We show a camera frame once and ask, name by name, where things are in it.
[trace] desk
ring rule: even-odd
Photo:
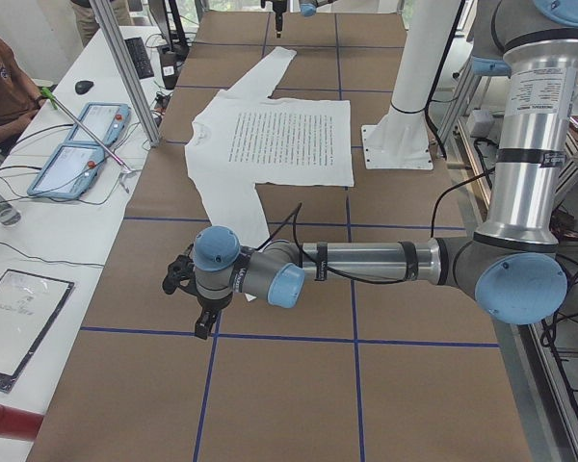
[[[141,36],[146,40],[158,31],[153,27],[123,27],[122,32],[125,37]],[[153,56],[151,61],[156,75],[154,79],[162,82],[157,57]],[[82,79],[94,81],[94,87],[85,95],[77,95],[74,92],[74,84]],[[154,79],[141,81],[150,102],[158,90]],[[75,114],[79,114],[89,101],[119,102],[130,106],[126,90],[102,33],[96,34],[92,39],[60,85],[56,87],[54,94]],[[131,123],[136,121],[137,115],[133,111]],[[70,120],[47,103],[23,136],[63,123],[70,123]],[[64,140],[66,133],[66,129],[54,130],[24,141],[13,149],[3,167],[13,165],[42,167],[54,148]],[[132,168],[142,168],[147,156],[143,130],[136,129],[118,150],[118,154]],[[16,192],[25,195],[36,172],[8,169],[1,174],[8,179]],[[81,198],[89,202],[102,201],[115,185],[118,174],[117,164],[111,159],[108,160],[92,189]],[[134,175],[127,180],[131,192],[135,189],[138,179],[139,175]],[[0,193],[8,199],[13,198],[13,193],[2,181]],[[103,205],[87,205],[79,202],[58,204],[38,199],[18,200],[14,204],[21,211],[21,221],[11,228],[0,225],[0,241],[11,244],[29,255],[45,259],[104,264],[130,195],[118,186]],[[49,329],[12,391],[8,395],[0,393],[0,403],[44,414],[90,303],[101,269],[47,265],[30,261],[0,245],[0,276],[6,269],[25,270],[75,282],[74,291],[63,311]],[[0,461],[23,461],[31,446],[26,442],[0,439]]]

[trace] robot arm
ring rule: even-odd
[[[213,226],[197,235],[192,258],[189,250],[169,266],[163,283],[168,294],[180,288],[197,297],[198,337],[207,338],[234,292],[291,307],[304,280],[328,275],[457,287],[509,323],[537,322],[559,308],[567,281],[553,258],[558,242],[548,226],[578,76],[578,0],[480,0],[478,22],[475,52],[481,56],[474,69],[500,71],[502,57],[511,90],[488,216],[472,239],[274,243],[256,251]],[[493,65],[484,66],[487,60]]]

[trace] metal pole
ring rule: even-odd
[[[152,112],[149,109],[144,90],[135,71],[135,66],[133,66],[131,57],[126,49],[126,44],[119,31],[118,22],[116,21],[111,4],[109,0],[91,0],[90,3],[94,11],[94,16],[96,17],[96,22],[103,31],[107,45],[116,62],[119,75],[131,98],[133,109],[150,141],[150,146],[156,146],[160,141],[158,127],[152,118]]]
[[[133,169],[131,167],[129,167],[114,151],[112,151],[109,147],[107,147],[107,145],[97,135],[95,135],[90,128],[84,125],[74,113],[69,111],[68,108],[58,100],[58,98],[56,98],[52,94],[50,96],[50,99],[53,103],[56,104],[56,106],[58,106],[60,109],[64,111],[64,113],[68,116],[68,118],[70,118],[73,122],[75,122],[75,125],[77,125],[80,129],[86,132],[88,136],[92,138],[96,144],[102,147],[103,151],[105,151],[105,154],[112,157],[118,163],[118,165],[122,167],[125,173],[133,172]]]
[[[197,21],[200,23],[201,20],[203,19],[203,12],[205,12],[205,8],[201,0],[194,0],[194,2],[195,2],[195,11],[197,12]]]

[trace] pants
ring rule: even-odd
[[[86,46],[99,29],[98,23],[96,22],[96,19],[94,19],[94,11],[92,8],[80,7],[72,2],[69,3],[75,12],[79,37],[81,37],[82,44]],[[130,13],[128,12],[126,0],[114,0],[112,2],[112,9],[114,10],[114,14],[116,15],[116,19],[120,26],[133,25]]]

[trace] label on robot arm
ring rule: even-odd
[[[573,68],[546,67],[512,76],[505,116],[558,114],[569,118],[569,104],[576,83]]]

